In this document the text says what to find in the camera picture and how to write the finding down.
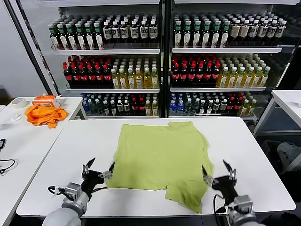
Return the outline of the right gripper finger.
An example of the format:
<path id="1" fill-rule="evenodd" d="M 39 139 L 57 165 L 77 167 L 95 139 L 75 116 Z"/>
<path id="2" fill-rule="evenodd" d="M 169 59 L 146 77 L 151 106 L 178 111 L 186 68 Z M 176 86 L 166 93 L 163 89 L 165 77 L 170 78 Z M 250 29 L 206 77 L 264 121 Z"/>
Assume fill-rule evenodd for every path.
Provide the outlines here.
<path id="1" fill-rule="evenodd" d="M 208 185 L 208 186 L 212 186 L 212 185 L 216 185 L 219 183 L 219 181 L 215 178 L 213 178 L 212 176 L 208 175 L 205 167 L 202 165 L 202 173 L 203 173 L 203 181 Z"/>
<path id="2" fill-rule="evenodd" d="M 222 161 L 229 172 L 229 180 L 236 180 L 236 169 L 233 169 L 224 159 Z"/>

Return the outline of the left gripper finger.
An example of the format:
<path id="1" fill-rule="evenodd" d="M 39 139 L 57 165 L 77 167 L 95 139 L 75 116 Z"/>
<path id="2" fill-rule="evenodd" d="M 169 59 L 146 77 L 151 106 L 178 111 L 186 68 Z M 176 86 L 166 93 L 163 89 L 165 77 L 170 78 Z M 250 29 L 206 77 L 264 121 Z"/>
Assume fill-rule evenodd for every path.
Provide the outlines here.
<path id="1" fill-rule="evenodd" d="M 95 157 L 93 159 L 89 160 L 86 165 L 85 164 L 83 165 L 82 174 L 88 174 L 89 173 L 89 169 L 92 166 L 92 164 L 94 163 L 94 161 L 95 161 Z"/>
<path id="2" fill-rule="evenodd" d="M 112 165 L 109 167 L 109 169 L 107 171 L 99 173 L 98 177 L 103 180 L 108 180 L 113 174 L 114 165 L 115 165 L 115 162 L 112 163 Z"/>

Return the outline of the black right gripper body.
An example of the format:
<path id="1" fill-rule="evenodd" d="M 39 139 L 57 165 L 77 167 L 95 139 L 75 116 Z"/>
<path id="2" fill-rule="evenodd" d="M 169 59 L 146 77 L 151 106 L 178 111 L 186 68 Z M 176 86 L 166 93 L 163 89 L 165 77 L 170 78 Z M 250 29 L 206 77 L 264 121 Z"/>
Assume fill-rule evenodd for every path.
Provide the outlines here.
<path id="1" fill-rule="evenodd" d="M 222 193 L 225 202 L 234 202 L 238 196 L 235 190 L 236 183 L 237 179 L 230 179 L 230 176 L 217 177 L 212 182 L 212 188 Z"/>

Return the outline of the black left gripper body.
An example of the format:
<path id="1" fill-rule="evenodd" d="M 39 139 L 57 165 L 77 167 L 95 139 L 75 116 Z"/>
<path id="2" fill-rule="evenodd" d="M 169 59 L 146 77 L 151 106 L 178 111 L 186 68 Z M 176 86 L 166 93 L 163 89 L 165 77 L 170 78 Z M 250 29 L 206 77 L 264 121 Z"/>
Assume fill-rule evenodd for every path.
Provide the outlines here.
<path id="1" fill-rule="evenodd" d="M 93 190 L 96 185 L 103 184 L 105 179 L 101 176 L 102 173 L 89 170 L 82 173 L 83 182 L 81 183 L 81 190 L 87 194 L 88 197 L 92 196 Z"/>

